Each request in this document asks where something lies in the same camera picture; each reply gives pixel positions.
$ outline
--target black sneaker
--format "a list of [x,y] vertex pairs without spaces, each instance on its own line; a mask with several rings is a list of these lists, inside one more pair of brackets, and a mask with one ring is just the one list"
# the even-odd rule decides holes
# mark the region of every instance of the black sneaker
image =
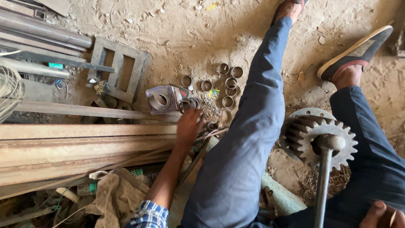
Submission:
[[363,70],[391,33],[392,26],[377,29],[342,54],[325,63],[318,70],[317,76],[322,80],[335,83],[342,71],[349,66],[362,65]]
[[294,2],[294,3],[301,4],[301,5],[302,5],[302,9],[301,9],[301,12],[300,12],[300,14],[301,14],[301,13],[303,12],[303,10],[304,10],[305,4],[306,4],[308,1],[309,1],[309,0],[285,0],[284,2],[282,2],[282,3],[277,7],[276,12],[274,13],[273,21],[271,21],[270,27],[272,27],[272,26],[274,25],[274,23],[276,23],[276,17],[277,17],[277,15],[280,13],[281,10],[284,9],[284,7],[287,5],[287,3]]

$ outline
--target plaid shirt sleeve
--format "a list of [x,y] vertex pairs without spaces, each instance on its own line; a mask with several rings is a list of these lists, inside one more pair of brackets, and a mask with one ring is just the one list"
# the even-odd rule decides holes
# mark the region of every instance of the plaid shirt sleeve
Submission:
[[169,211],[166,208],[144,200],[125,228],[167,228],[168,220]]

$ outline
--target leg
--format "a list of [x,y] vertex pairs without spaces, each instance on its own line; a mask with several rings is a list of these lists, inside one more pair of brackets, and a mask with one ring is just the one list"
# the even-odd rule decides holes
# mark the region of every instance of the leg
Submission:
[[[405,161],[389,144],[359,87],[362,67],[348,66],[332,80],[338,89],[330,98],[333,115],[356,134],[358,152],[348,161],[352,176],[347,187],[327,200],[325,227],[357,228],[376,200],[405,211]],[[311,207],[276,222],[312,227],[313,216]]]
[[183,227],[243,227],[255,219],[260,177],[284,120],[280,71],[292,22],[283,17],[267,31],[231,127],[198,173]]

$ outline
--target metal gear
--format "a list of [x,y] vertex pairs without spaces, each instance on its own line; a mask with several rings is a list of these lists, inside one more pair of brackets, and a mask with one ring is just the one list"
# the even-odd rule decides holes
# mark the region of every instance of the metal gear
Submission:
[[322,134],[341,136],[346,142],[344,149],[333,152],[331,167],[340,170],[341,164],[348,165],[347,159],[354,160],[351,154],[357,152],[353,148],[357,145],[357,141],[353,140],[356,135],[350,132],[350,127],[335,120],[328,112],[317,108],[306,108],[291,114],[283,126],[280,142],[290,156],[294,155],[291,157],[298,158],[311,168],[315,168],[320,165],[321,157],[314,152],[311,143]]

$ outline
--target sandy ground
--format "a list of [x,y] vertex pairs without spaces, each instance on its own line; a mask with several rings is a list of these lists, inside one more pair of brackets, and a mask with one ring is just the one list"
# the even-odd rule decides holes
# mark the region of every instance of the sandy ground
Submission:
[[[180,85],[183,75],[193,72],[194,97],[205,98],[200,89],[202,80],[211,80],[221,90],[216,103],[219,108],[225,96],[224,77],[216,73],[219,63],[240,66],[245,74],[238,79],[239,92],[235,104],[224,109],[220,125],[230,125],[237,111],[250,62],[262,42],[279,4],[270,0],[72,0],[68,18],[50,17],[58,26],[87,36],[102,36],[150,54],[136,110],[147,111],[145,90],[159,85]],[[194,7],[200,3],[202,10]],[[371,31],[393,20],[400,0],[311,0],[293,26],[288,39],[281,73],[284,78],[286,115],[305,107],[330,111],[329,97],[336,88],[316,77],[318,68]],[[321,26],[326,33],[316,30]],[[318,42],[323,36],[324,45]],[[379,124],[398,154],[405,158],[404,116],[405,60],[391,57],[382,47],[365,68],[362,88]],[[298,81],[300,71],[308,72]],[[94,90],[85,86],[87,70],[76,69],[69,80],[71,93],[58,103],[90,105]],[[268,171],[293,193],[302,196],[299,184],[307,178],[309,168],[288,157],[281,149],[270,155]]]

